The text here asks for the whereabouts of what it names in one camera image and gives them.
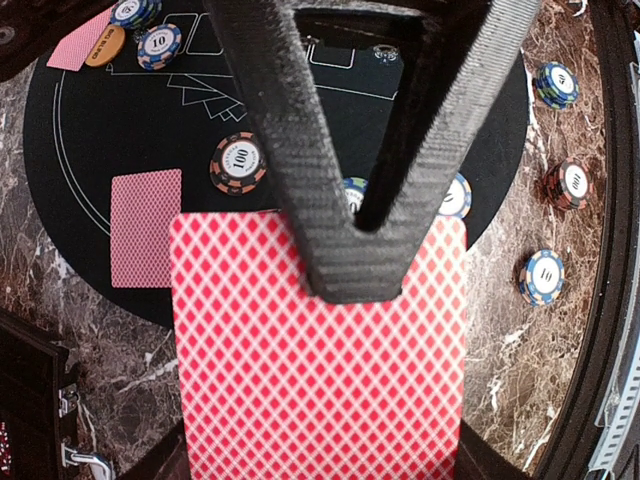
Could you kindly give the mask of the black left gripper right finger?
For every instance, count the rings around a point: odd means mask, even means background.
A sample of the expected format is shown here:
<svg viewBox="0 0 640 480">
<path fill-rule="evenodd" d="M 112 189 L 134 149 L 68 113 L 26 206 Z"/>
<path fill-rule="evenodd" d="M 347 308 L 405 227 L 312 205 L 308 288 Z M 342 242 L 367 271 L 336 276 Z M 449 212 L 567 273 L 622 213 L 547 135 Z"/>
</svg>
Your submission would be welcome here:
<svg viewBox="0 0 640 480">
<path fill-rule="evenodd" d="M 455 480 L 529 480 L 465 421 L 461 422 L 458 453 L 454 466 Z"/>
</svg>

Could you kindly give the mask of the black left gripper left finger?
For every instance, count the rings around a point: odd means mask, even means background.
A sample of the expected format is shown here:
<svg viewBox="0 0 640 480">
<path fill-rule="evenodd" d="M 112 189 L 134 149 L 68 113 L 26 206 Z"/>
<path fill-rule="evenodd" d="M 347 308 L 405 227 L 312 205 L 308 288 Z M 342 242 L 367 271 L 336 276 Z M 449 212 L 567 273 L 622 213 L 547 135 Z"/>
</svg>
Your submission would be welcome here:
<svg viewBox="0 0 640 480">
<path fill-rule="evenodd" d="M 129 471 L 119 476 L 123 480 L 189 480 L 190 467 L 183 424 L 176 424 Z"/>
</svg>

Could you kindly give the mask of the brown chips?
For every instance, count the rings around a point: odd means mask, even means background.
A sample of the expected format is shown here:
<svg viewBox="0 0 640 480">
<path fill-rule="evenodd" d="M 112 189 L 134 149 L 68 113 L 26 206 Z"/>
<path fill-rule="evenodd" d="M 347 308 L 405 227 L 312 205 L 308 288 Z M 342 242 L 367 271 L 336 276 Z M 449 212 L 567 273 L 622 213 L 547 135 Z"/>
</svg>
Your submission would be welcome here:
<svg viewBox="0 0 640 480">
<path fill-rule="evenodd" d="M 253 191 L 266 172 L 266 160 L 256 137 L 246 131 L 222 139 L 209 164 L 213 185 L 230 196 Z"/>
</svg>

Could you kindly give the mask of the green blue chip stack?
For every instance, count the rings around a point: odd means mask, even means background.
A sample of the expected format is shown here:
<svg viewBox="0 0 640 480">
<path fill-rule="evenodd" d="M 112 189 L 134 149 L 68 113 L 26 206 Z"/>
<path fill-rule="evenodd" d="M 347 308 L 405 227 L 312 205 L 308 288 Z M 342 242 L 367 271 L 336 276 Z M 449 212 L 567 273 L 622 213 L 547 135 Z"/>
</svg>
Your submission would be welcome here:
<svg viewBox="0 0 640 480">
<path fill-rule="evenodd" d="M 559 62 L 541 65 L 537 70 L 534 86 L 542 101 L 556 110 L 564 110 L 575 104 L 580 94 L 576 76 Z"/>
</svg>

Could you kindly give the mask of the blue white chip stack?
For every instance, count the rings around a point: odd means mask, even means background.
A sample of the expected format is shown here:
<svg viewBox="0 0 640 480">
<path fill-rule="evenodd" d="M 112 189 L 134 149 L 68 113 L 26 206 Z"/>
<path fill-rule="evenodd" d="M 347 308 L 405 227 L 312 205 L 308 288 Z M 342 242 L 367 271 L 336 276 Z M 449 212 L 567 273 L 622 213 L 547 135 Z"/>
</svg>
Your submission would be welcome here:
<svg viewBox="0 0 640 480">
<path fill-rule="evenodd" d="M 523 299 L 532 306 L 553 303 L 563 289 L 565 267 L 558 253 L 542 249 L 527 259 L 520 270 L 518 288 Z"/>
</svg>

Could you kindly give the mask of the red backed card deck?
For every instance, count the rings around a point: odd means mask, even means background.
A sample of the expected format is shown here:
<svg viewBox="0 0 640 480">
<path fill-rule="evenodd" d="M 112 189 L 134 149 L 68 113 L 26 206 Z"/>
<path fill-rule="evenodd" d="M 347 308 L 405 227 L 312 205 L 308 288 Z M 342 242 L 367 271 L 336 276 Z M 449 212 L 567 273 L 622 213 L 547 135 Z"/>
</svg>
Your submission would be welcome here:
<svg viewBox="0 0 640 480">
<path fill-rule="evenodd" d="M 172 302 L 195 479 L 450 479 L 466 228 L 437 218 L 386 303 L 308 294 L 278 213 L 184 213 Z"/>
</svg>

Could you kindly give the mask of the red card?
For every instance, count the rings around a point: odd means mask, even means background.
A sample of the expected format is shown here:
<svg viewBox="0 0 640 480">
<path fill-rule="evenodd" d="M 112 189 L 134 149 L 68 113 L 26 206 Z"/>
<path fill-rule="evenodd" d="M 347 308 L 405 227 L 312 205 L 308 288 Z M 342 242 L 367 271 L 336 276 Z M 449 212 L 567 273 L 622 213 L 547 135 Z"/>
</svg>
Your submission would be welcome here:
<svg viewBox="0 0 640 480">
<path fill-rule="evenodd" d="M 115 176 L 110 200 L 110 271 L 114 288 L 168 288 L 170 225 L 181 212 L 182 171 Z"/>
<path fill-rule="evenodd" d="M 109 23 L 112 7 L 65 36 L 54 48 L 46 66 L 77 72 Z"/>
</svg>

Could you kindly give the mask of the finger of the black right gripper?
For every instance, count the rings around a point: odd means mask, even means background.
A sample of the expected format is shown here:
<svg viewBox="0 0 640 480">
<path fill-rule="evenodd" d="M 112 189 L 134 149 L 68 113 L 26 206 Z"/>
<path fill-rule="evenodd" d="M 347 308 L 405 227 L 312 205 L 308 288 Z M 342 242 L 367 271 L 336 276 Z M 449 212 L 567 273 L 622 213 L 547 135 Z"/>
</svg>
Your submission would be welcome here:
<svg viewBox="0 0 640 480">
<path fill-rule="evenodd" d="M 209 1 L 311 291 L 333 304 L 387 301 L 402 280 L 518 55 L 535 1 Z M 357 213 L 296 18 L 409 24 L 409 59 Z"/>
</svg>

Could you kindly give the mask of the green chips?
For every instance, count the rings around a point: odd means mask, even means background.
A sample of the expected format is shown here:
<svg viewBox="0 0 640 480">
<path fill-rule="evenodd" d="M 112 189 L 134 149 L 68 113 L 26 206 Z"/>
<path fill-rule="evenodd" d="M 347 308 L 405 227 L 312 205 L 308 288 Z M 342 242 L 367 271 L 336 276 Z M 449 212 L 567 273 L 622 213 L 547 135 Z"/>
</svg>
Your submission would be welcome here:
<svg viewBox="0 0 640 480">
<path fill-rule="evenodd" d="M 356 214 L 363 203 L 368 181 L 361 177 L 346 177 L 343 185 L 349 209 L 352 214 Z"/>
<path fill-rule="evenodd" d="M 111 9 L 110 23 L 128 30 L 150 24 L 162 9 L 156 0 L 122 0 Z"/>
</svg>

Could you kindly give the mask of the brown white chip stack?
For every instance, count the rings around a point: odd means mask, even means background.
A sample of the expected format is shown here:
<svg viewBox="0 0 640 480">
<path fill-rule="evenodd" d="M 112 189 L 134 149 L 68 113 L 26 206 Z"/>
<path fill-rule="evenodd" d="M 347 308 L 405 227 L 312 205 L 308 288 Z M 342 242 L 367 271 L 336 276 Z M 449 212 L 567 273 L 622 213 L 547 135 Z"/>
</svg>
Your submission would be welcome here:
<svg viewBox="0 0 640 480">
<path fill-rule="evenodd" d="M 549 169 L 543 178 L 543 187 L 550 203 L 563 211 L 584 209 L 593 192 L 589 169 L 574 158 L 567 158 Z"/>
</svg>

